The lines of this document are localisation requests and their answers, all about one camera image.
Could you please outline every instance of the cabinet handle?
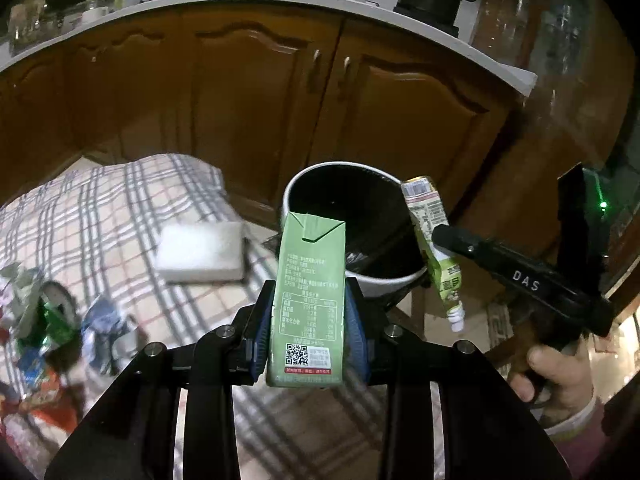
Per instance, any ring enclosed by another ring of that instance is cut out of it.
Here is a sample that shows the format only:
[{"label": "cabinet handle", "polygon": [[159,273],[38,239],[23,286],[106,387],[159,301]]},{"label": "cabinet handle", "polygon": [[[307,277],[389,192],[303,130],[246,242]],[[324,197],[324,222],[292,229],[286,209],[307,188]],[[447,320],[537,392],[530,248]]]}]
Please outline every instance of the cabinet handle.
[{"label": "cabinet handle", "polygon": [[338,83],[338,90],[340,91],[340,98],[344,98],[344,89],[347,86],[347,80],[349,79],[349,70],[351,68],[351,57],[344,58],[344,65],[342,68],[342,78]]},{"label": "cabinet handle", "polygon": [[314,52],[314,59],[311,62],[311,69],[309,70],[309,79],[306,82],[310,92],[313,92],[316,86],[315,82],[318,78],[318,66],[321,57],[322,53],[318,48],[316,48],[316,51]]}]

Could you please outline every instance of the nutrition facts label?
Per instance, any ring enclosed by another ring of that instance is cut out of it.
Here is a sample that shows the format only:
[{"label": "nutrition facts label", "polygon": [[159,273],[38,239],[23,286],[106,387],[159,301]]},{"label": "nutrition facts label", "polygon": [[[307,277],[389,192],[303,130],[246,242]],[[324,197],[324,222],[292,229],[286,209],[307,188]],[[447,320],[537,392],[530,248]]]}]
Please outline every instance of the nutrition facts label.
[{"label": "nutrition facts label", "polygon": [[337,313],[338,304],[333,300],[284,292],[280,310],[280,333],[317,341],[335,341]]}]

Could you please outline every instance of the cabinet door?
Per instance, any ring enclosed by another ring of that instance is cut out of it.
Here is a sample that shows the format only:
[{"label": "cabinet door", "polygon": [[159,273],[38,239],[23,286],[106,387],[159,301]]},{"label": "cabinet door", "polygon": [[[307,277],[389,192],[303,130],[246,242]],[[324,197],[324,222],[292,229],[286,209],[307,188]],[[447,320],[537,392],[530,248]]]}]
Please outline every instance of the cabinet door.
[{"label": "cabinet door", "polygon": [[275,222],[284,187],[305,166],[341,21],[256,3],[185,12],[182,121],[242,215]]},{"label": "cabinet door", "polygon": [[434,179],[456,205],[516,104],[511,88],[442,46],[347,21],[311,151],[409,179]]},{"label": "cabinet door", "polygon": [[15,105],[9,85],[0,75],[0,206],[15,196],[24,182],[24,139],[15,128]]},{"label": "cabinet door", "polygon": [[23,181],[32,186],[79,153],[66,116],[61,59],[58,49],[48,48],[10,70],[12,124],[26,146]]},{"label": "cabinet door", "polygon": [[113,77],[105,53],[112,28],[84,32],[65,45],[66,108],[76,142],[84,152],[103,152],[120,159]]},{"label": "cabinet door", "polygon": [[182,58],[177,31],[177,12],[163,9],[118,22],[104,37],[106,50],[98,61],[104,62],[113,91],[114,122],[126,160],[178,151],[175,78]]}]

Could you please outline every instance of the barcode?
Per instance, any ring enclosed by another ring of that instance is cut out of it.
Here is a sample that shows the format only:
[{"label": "barcode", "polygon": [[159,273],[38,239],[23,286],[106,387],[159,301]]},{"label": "barcode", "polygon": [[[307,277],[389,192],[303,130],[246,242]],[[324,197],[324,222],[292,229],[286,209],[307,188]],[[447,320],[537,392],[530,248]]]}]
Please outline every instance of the barcode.
[{"label": "barcode", "polygon": [[444,214],[444,208],[440,200],[431,202],[427,205],[427,208],[429,210],[429,220],[432,229],[436,227],[436,225],[447,223],[447,215]]},{"label": "barcode", "polygon": [[284,363],[303,368],[331,368],[331,354],[328,348],[287,343]]},{"label": "barcode", "polygon": [[427,194],[431,191],[431,186],[425,179],[416,180],[415,182],[405,182],[402,184],[402,194],[405,198]]},{"label": "barcode", "polygon": [[287,343],[285,364],[294,366],[307,366],[309,364],[308,347]]}]

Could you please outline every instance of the stove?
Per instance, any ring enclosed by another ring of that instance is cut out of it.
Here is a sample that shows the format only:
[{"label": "stove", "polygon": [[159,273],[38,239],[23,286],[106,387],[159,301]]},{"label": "stove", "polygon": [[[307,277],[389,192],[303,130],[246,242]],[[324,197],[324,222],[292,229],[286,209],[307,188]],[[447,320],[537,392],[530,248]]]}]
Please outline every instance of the stove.
[{"label": "stove", "polygon": [[426,23],[427,25],[431,25],[431,27],[439,28],[442,32],[446,32],[450,34],[454,38],[458,37],[459,29],[455,25],[446,25],[445,23],[437,22],[433,19],[430,13],[425,12],[420,9],[405,9],[404,7],[394,7],[394,12],[398,14],[404,14],[409,18],[413,18],[414,20],[418,20],[419,22]]}]

